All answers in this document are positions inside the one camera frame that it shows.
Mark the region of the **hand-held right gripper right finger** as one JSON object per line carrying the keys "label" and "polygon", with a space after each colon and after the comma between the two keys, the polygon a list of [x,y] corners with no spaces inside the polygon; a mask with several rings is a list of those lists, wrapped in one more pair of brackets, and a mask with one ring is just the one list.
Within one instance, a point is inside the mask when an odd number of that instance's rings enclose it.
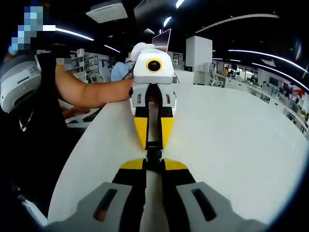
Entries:
{"label": "hand-held right gripper right finger", "polygon": [[264,232],[267,225],[244,219],[228,198],[205,182],[197,182],[188,167],[162,159],[163,205],[171,232]]}

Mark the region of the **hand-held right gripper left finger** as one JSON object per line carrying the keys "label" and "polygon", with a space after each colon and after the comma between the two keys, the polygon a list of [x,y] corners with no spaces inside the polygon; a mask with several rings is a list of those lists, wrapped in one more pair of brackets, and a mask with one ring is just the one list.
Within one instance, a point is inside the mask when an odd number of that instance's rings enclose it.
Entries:
{"label": "hand-held right gripper left finger", "polygon": [[46,232],[137,232],[145,204],[146,159],[122,164],[112,182],[104,182],[77,204],[64,221]]}

